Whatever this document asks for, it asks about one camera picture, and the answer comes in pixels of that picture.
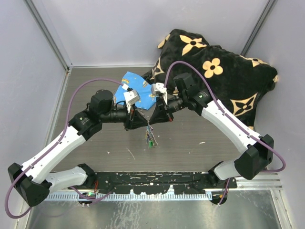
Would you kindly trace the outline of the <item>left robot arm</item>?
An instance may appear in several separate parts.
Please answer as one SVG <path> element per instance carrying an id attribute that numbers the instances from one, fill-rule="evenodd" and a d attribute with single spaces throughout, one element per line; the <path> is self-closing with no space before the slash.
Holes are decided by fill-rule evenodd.
<path id="1" fill-rule="evenodd" d="M 101 131 L 104 123 L 123 123 L 125 130 L 146 127 L 148 121 L 136 107 L 140 96 L 134 89 L 123 93 L 123 107 L 114 106 L 113 94 L 98 90 L 85 110 L 77 113 L 65 129 L 36 156 L 19 165 L 13 163 L 8 173 L 14 188 L 29 205 L 39 205 L 50 193 L 72 186 L 90 189 L 96 173 L 86 164 L 53 173 L 52 170 L 74 149 Z"/>

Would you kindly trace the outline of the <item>white blue large keyring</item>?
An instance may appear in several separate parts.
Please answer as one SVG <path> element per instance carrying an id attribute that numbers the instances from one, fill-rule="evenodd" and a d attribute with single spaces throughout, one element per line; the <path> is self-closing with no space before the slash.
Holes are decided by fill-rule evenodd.
<path id="1" fill-rule="evenodd" d="M 150 125 L 147 125 L 147 127 L 146 127 L 145 139 L 146 139 L 148 148 L 153 148 L 158 145 L 158 142 L 156 141 L 156 138 L 153 134 L 153 128 Z"/>

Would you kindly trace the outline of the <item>bunch of coloured keys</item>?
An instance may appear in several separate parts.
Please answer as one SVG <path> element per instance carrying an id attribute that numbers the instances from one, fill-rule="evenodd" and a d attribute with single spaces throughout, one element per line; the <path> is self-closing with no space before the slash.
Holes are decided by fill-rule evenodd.
<path id="1" fill-rule="evenodd" d="M 146 143 L 148 145 L 148 148 L 152 148 L 155 146 L 155 139 L 153 137 L 153 134 L 146 132 L 145 134 Z"/>

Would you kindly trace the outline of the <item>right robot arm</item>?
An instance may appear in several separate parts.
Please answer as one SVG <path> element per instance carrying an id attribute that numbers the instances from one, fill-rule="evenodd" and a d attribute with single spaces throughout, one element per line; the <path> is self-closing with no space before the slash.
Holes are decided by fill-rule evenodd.
<path id="1" fill-rule="evenodd" d="M 156 108 L 149 124 L 171 122 L 174 112 L 188 108 L 214 124 L 241 154 L 237 159 L 219 162 L 208 171 L 211 186 L 219 188 L 233 177 L 251 180 L 272 162 L 274 140 L 269 135 L 261 136 L 246 127 L 209 92 L 207 86 L 200 87 L 195 83 L 189 73 L 176 76 L 174 82 L 178 95 L 171 99 L 167 97 L 167 89 L 162 83 L 152 85 L 151 92 L 156 97 Z"/>

